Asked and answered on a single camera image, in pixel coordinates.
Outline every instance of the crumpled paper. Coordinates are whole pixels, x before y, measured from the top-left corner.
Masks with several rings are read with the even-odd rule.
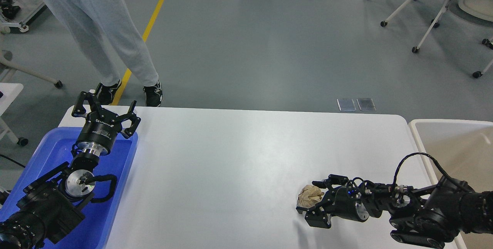
[[[309,209],[310,207],[315,206],[316,203],[322,201],[322,196],[324,193],[320,190],[320,188],[307,184],[301,190],[301,193],[298,194],[298,207],[306,207]]]

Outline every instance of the light gray pants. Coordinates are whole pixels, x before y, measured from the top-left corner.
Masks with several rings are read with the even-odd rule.
[[[122,61],[144,86],[152,86],[158,74],[148,48],[137,31],[123,0],[44,0],[64,24],[83,54],[110,86],[121,79],[102,42],[102,32]]]

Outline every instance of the blue plastic tray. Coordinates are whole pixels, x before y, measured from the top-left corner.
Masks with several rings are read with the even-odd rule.
[[[34,155],[23,171],[21,177],[0,209],[0,221],[5,221],[17,212],[15,205],[25,193],[22,190],[31,182],[57,167],[64,161],[72,161],[72,144],[75,143],[82,128],[60,127],[48,132],[37,147]],[[110,200],[92,204],[89,203],[82,212],[86,218],[70,234],[57,244],[45,240],[46,249],[102,249],[108,240],[111,226],[120,203],[123,188],[127,181],[130,166],[137,149],[137,133],[128,140],[118,135],[111,154],[101,156],[94,175],[113,174],[118,177],[115,195]],[[104,197],[109,190],[109,183],[99,182],[94,188],[95,198]]]

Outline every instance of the gray floor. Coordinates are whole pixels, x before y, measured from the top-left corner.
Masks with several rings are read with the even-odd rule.
[[[493,29],[447,13],[413,54],[442,0],[165,0],[147,41],[165,92],[164,107],[340,112],[338,98],[373,98],[373,114],[412,119],[493,121],[493,73],[473,79],[493,57],[480,44]],[[158,0],[126,0],[143,33]],[[2,118],[30,140],[0,141],[0,153],[27,163],[82,90],[99,82],[69,33],[45,11],[23,34],[10,34],[14,61],[60,79],[18,72],[24,89]],[[125,67],[113,54],[122,74]],[[120,105],[144,105],[132,77]],[[20,174],[0,159],[0,184]]]

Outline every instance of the yellow floor line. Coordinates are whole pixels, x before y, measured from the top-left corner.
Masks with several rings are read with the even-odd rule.
[[[159,0],[157,2],[156,8],[154,9],[153,15],[151,16],[148,26],[146,27],[146,30],[144,30],[144,34],[142,35],[142,39],[144,42],[148,40],[149,34],[151,30],[153,29],[154,23],[156,21],[157,15],[159,14],[159,11],[161,10],[161,7],[163,6],[164,0]],[[132,75],[132,72],[130,72],[129,69],[125,71],[125,75],[123,76],[122,79],[122,85],[120,88],[118,88],[118,91],[116,92],[115,99],[113,99],[112,105],[118,105],[118,102],[120,102],[120,98],[122,97],[123,91],[125,91],[125,87],[127,86],[128,80],[130,79],[130,76]]]

